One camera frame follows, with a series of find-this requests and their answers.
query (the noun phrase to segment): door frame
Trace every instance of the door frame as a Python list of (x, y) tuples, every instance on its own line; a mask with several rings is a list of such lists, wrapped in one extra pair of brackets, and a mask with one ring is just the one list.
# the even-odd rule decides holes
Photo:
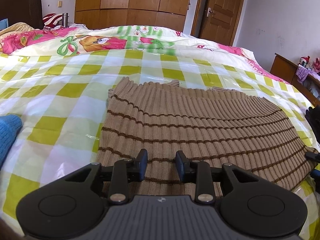
[[(198, 16), (199, 16), (201, 1), (202, 0), (198, 0), (197, 1), (195, 16), (193, 18), (193, 23), (192, 23), (191, 36), (193, 36), (195, 34), (195, 31), (196, 31), (196, 22), (197, 22), (197, 19), (198, 19)], [(242, 12), (243, 3), (244, 3), (244, 0), (241, 0), (240, 1), (240, 6), (239, 6), (239, 10), (238, 10), (238, 15), (237, 15), (237, 18), (236, 18), (236, 24), (235, 24), (235, 27), (234, 27), (233, 32), (232, 32), (231, 41), (230, 41), (229, 46), (232, 46), (233, 42), (235, 40), (235, 36), (236, 36), (236, 32), (237, 32), (237, 29), (238, 29), (239, 20), (240, 20), (240, 16), (241, 16), (241, 12)]]

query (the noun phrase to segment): wooden dresser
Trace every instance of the wooden dresser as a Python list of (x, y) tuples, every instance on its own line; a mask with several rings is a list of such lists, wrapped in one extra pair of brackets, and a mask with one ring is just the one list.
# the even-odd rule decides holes
[(183, 31), (189, 0), (76, 0), (75, 23), (89, 29), (149, 25)]
[[(276, 58), (273, 62), (270, 73), (293, 85), (314, 106), (320, 105), (320, 101), (308, 89), (298, 82), (296, 76), (297, 68), (297, 64), (292, 63), (290, 60), (287, 60), (286, 58), (276, 54)], [(315, 79), (313, 76), (308, 75), (307, 79), (320, 87), (319, 80)]]

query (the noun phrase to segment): metal pin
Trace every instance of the metal pin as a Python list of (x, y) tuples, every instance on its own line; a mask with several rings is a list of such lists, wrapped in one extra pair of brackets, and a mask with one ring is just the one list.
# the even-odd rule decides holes
[(121, 202), (125, 200), (125, 195), (120, 193), (115, 193), (110, 196), (110, 200), (113, 202)]
[(213, 196), (210, 194), (201, 194), (198, 196), (198, 200), (201, 202), (210, 202), (213, 200)]

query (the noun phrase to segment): wooden wardrobe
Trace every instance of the wooden wardrobe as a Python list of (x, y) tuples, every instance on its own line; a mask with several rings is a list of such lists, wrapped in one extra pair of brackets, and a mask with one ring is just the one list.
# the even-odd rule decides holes
[(76, 0), (75, 23), (89, 29), (151, 25), (183, 31), (189, 0)]

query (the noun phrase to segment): brown headboard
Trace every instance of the brown headboard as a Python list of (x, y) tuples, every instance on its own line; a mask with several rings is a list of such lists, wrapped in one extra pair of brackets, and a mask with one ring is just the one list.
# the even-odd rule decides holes
[(25, 22), (43, 29), (41, 0), (0, 0), (0, 20), (8, 19), (9, 26)]

